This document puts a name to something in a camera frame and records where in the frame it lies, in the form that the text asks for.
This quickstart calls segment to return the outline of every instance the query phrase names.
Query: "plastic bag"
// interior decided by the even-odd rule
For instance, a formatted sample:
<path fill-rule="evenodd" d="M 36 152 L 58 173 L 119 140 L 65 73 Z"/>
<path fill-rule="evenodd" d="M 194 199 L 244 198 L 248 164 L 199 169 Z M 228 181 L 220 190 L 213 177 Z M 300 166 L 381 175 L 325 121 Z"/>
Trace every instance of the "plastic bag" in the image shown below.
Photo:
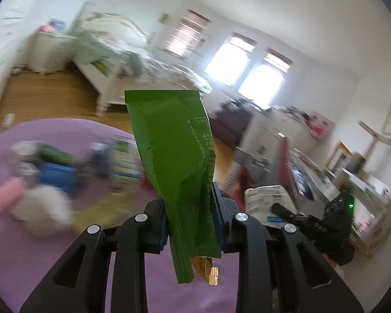
<path fill-rule="evenodd" d="M 125 100 L 146 176 L 165 201 L 177 280 L 191 282 L 191 257 L 221 257 L 210 213 L 209 120 L 197 91 L 125 91 Z"/>

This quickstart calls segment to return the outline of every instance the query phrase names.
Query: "window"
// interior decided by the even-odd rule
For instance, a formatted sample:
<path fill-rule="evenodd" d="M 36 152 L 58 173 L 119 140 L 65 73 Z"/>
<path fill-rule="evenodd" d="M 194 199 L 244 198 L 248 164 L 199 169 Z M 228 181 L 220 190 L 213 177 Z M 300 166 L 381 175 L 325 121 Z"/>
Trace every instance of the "window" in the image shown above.
<path fill-rule="evenodd" d="M 167 40 L 165 50 L 186 59 L 197 46 L 209 23 L 210 20 L 188 9 Z"/>
<path fill-rule="evenodd" d="M 267 108 L 291 65 L 291 60 L 268 48 L 264 62 L 249 74 L 238 92 L 259 107 Z"/>
<path fill-rule="evenodd" d="M 255 45 L 256 41 L 233 33 L 230 41 L 220 47 L 204 72 L 228 86 L 234 85 L 248 65 L 249 54 Z"/>

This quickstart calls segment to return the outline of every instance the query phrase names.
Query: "white fluffy object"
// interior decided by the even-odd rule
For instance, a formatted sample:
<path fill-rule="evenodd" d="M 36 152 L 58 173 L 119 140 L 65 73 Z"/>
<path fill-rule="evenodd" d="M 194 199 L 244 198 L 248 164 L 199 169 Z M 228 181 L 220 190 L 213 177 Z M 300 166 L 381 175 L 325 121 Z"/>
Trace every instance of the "white fluffy object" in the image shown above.
<path fill-rule="evenodd" d="M 54 186 L 40 185 L 27 190 L 10 213 L 37 236 L 68 230 L 72 223 L 71 201 Z"/>

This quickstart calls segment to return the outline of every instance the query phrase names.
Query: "purple table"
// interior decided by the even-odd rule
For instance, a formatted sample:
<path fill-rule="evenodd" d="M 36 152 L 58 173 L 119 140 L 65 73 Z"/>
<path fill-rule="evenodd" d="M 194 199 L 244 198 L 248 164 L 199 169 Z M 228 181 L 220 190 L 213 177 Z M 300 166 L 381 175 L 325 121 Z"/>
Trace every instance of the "purple table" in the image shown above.
<path fill-rule="evenodd" d="M 0 134 L 0 184 L 11 175 L 5 163 L 5 153 L 19 140 L 44 141 L 79 154 L 91 143 L 108 142 L 114 135 L 133 138 L 119 129 L 79 119 L 44 119 L 12 127 Z M 97 180 L 73 200 L 73 205 L 91 204 L 107 192 L 109 188 L 105 180 Z M 142 202 L 157 198 L 153 191 L 142 191 L 138 197 Z M 13 312 L 19 312 L 28 295 L 76 237 L 73 233 L 66 233 L 36 238 L 7 213 L 0 214 L 0 296 Z M 160 255 L 146 255 L 149 312 L 234 312 L 239 257 L 237 254 L 224 255 L 215 261 L 215 265 L 219 267 L 218 286 L 209 286 L 197 275 L 191 284 L 179 285 L 169 246 Z M 110 312 L 109 300 L 106 300 L 106 312 Z"/>

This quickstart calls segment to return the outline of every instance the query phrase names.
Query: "nightstand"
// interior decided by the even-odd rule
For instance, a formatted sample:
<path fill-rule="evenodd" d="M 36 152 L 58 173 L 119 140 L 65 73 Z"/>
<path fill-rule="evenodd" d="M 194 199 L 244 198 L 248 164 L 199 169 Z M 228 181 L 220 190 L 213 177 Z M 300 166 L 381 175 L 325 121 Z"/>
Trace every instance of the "nightstand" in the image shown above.
<path fill-rule="evenodd" d="M 41 74 L 64 70 L 74 52 L 75 39 L 65 34 L 38 32 L 29 68 Z"/>

